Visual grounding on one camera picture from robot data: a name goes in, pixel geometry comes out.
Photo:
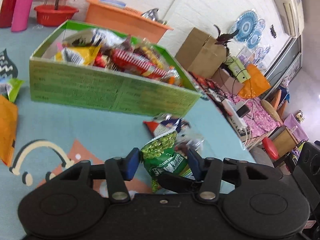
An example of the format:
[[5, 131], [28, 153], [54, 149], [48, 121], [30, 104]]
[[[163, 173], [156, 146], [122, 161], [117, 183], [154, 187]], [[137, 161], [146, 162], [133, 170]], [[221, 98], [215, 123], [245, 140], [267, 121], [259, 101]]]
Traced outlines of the green peas snack bag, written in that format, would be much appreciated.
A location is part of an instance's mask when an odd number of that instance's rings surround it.
[[187, 158], [175, 151], [176, 130], [172, 129], [149, 141], [140, 150], [140, 162], [151, 176], [151, 190], [156, 193], [162, 187], [157, 178], [163, 172], [170, 172], [184, 178], [192, 178], [193, 174]]

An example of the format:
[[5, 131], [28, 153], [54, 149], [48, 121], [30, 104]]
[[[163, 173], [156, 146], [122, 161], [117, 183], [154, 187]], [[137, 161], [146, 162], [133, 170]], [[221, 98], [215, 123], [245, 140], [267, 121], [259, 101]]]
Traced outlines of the red monkey snack bag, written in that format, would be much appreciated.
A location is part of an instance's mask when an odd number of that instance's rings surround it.
[[167, 71], [158, 68], [146, 58], [129, 51], [114, 49], [111, 59], [119, 68], [149, 79], [161, 79], [167, 75]]

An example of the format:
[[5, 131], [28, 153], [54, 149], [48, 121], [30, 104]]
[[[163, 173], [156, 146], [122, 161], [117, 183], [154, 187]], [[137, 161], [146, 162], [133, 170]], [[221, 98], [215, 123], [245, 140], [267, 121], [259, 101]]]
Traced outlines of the orange snack bag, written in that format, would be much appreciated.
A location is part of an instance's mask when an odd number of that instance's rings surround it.
[[1, 161], [7, 166], [11, 166], [18, 119], [17, 106], [1, 95], [0, 105], [0, 154]]

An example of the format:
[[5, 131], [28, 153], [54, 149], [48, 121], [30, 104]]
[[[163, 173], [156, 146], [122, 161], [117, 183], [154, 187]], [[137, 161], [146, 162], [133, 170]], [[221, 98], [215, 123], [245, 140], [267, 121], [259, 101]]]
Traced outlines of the yellow soft bread snack bag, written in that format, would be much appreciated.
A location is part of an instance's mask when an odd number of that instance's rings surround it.
[[101, 46], [65, 47], [58, 51], [54, 60], [77, 65], [91, 66], [95, 62]]

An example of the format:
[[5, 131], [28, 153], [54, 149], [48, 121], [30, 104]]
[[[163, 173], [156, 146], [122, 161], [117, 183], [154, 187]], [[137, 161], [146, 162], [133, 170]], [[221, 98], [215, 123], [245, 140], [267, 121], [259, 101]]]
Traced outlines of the blue green snack packet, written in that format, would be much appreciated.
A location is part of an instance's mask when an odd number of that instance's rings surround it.
[[14, 103], [23, 84], [24, 81], [18, 78], [1, 79], [0, 94], [6, 97], [10, 102]]

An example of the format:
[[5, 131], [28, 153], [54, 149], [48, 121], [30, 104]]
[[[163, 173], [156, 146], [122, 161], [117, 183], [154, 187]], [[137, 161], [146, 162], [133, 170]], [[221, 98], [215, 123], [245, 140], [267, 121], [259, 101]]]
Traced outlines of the red blue snack packet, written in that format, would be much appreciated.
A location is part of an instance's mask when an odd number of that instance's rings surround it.
[[172, 129], [175, 129], [177, 133], [180, 133], [181, 131], [190, 128], [189, 122], [185, 121], [180, 116], [169, 113], [161, 113], [154, 116], [150, 121], [143, 121], [143, 124], [153, 137], [160, 136]]

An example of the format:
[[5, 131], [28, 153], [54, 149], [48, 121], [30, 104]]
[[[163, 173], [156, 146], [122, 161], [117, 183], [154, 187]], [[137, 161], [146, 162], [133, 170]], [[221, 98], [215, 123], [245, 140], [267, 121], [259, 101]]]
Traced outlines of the orange plastic bag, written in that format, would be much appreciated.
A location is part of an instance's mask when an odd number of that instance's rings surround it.
[[243, 99], [253, 99], [271, 88], [268, 80], [255, 65], [250, 63], [247, 71], [251, 78], [242, 83], [244, 86], [238, 92], [238, 96]]

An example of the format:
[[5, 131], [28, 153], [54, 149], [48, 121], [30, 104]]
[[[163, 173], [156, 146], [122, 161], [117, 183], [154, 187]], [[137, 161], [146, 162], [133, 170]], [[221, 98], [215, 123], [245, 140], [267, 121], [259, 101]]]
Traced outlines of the brown cardboard box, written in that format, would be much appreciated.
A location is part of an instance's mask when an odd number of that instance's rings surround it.
[[175, 59], [187, 71], [210, 79], [226, 60], [226, 47], [217, 44], [217, 40], [209, 34], [193, 28]]

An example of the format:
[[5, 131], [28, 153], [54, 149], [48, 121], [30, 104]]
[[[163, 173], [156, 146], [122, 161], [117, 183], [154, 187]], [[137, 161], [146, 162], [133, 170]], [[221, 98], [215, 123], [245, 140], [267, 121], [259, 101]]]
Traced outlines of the dark red leaf plant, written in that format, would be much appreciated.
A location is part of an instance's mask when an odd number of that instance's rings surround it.
[[226, 49], [226, 55], [229, 55], [229, 48], [228, 48], [228, 43], [230, 42], [231, 39], [233, 39], [238, 33], [239, 30], [236, 29], [236, 31], [230, 33], [230, 34], [222, 34], [220, 28], [217, 25], [214, 25], [214, 27], [217, 29], [218, 32], [218, 37], [216, 38], [216, 45], [222, 45]]

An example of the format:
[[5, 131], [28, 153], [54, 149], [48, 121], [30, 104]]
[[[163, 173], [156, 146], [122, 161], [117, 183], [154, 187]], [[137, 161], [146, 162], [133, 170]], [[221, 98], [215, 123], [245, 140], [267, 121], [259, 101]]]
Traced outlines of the orange plastic basin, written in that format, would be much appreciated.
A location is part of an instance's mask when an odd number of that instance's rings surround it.
[[86, 0], [88, 9], [85, 22], [107, 29], [130, 34], [138, 38], [147, 38], [158, 43], [167, 31], [173, 28], [135, 14], [132, 11], [120, 9], [100, 0]]

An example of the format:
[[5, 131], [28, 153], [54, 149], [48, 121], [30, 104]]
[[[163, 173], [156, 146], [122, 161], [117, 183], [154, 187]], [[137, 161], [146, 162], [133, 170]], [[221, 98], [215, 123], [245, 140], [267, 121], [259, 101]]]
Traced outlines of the stainless steel bowl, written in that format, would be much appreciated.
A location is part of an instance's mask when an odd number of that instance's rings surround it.
[[162, 20], [159, 19], [158, 11], [159, 11], [158, 8], [153, 8], [153, 9], [150, 9], [150, 10], [142, 13], [141, 16], [143, 18], [149, 19], [151, 21], [162, 23]]

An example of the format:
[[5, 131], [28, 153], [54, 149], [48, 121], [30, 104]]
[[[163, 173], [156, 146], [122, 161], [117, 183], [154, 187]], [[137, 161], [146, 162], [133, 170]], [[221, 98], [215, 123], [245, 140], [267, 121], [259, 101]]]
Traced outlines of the stacked bowls with blue lid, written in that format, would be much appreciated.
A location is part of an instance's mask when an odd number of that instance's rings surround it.
[[104, 3], [110, 6], [118, 7], [118, 8], [125, 8], [126, 3], [118, 1], [118, 0], [99, 0], [100, 3]]

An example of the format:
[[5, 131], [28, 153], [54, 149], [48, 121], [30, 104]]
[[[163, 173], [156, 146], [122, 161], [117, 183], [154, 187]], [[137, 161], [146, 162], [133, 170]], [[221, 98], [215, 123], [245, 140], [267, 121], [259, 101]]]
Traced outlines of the white air conditioner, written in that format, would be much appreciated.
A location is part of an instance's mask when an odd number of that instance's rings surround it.
[[302, 0], [274, 0], [285, 33], [292, 38], [298, 38], [304, 30], [304, 12]]

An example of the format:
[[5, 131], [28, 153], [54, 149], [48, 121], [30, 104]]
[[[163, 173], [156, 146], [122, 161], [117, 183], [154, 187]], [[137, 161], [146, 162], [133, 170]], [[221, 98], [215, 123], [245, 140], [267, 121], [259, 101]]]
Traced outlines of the pink thermos bottle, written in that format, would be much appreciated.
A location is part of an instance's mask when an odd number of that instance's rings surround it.
[[11, 31], [13, 33], [27, 29], [32, 3], [33, 0], [16, 0], [11, 24]]

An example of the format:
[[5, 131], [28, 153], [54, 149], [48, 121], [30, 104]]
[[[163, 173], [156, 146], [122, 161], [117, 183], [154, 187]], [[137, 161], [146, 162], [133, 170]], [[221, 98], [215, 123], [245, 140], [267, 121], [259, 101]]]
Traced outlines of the red thermos jug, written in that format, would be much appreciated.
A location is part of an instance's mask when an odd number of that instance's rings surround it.
[[2, 0], [1, 4], [1, 28], [9, 28], [12, 25], [12, 18], [17, 0]]

